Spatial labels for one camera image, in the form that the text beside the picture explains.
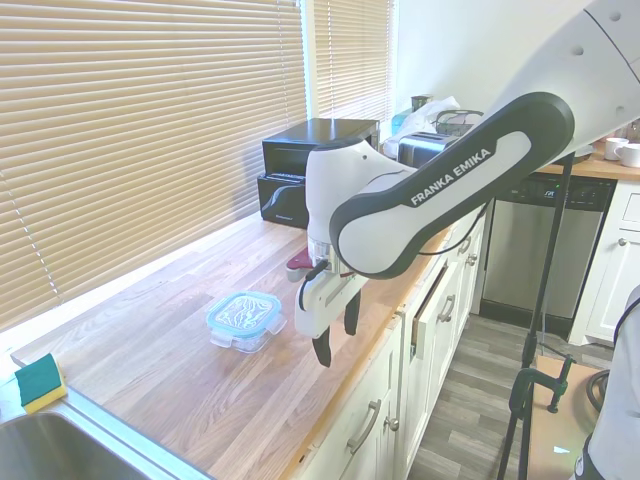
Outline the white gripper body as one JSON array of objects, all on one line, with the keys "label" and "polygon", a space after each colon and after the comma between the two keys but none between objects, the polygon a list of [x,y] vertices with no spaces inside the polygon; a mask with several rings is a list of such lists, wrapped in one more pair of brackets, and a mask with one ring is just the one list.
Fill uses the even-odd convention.
[{"label": "white gripper body", "polygon": [[363,277],[358,274],[340,276],[321,272],[313,280],[305,280],[299,287],[295,303],[295,328],[298,333],[319,337],[344,314],[347,303],[363,288]]}]

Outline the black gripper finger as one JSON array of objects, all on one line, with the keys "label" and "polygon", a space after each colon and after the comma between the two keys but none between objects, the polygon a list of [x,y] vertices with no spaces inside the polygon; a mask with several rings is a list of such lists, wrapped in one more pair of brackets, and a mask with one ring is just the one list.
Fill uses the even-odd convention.
[{"label": "black gripper finger", "polygon": [[319,337],[313,338],[312,344],[319,363],[329,368],[332,362],[330,330],[326,329]]},{"label": "black gripper finger", "polygon": [[361,292],[358,291],[353,298],[347,303],[344,311],[344,329],[345,333],[355,336],[357,332],[359,312],[361,304]]}]

